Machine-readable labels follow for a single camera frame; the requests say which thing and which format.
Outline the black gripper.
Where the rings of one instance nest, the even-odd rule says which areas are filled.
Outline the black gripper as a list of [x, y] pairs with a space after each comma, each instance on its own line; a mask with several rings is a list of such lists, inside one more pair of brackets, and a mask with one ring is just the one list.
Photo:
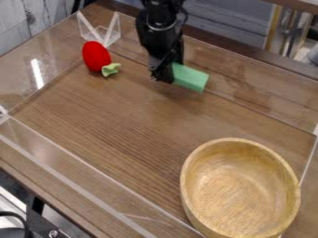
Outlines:
[[182, 22], [176, 20], [168, 27], [149, 25], [149, 16], [141, 10], [134, 19], [138, 42], [149, 55], [149, 77], [153, 81], [170, 84], [173, 74], [170, 63], [184, 63]]

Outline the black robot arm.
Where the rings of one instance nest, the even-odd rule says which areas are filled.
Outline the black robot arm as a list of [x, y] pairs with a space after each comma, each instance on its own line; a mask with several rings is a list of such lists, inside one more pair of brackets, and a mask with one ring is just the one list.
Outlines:
[[149, 56], [149, 76], [172, 84], [172, 64], [184, 62], [184, 0], [140, 0], [142, 8], [134, 19], [138, 42]]

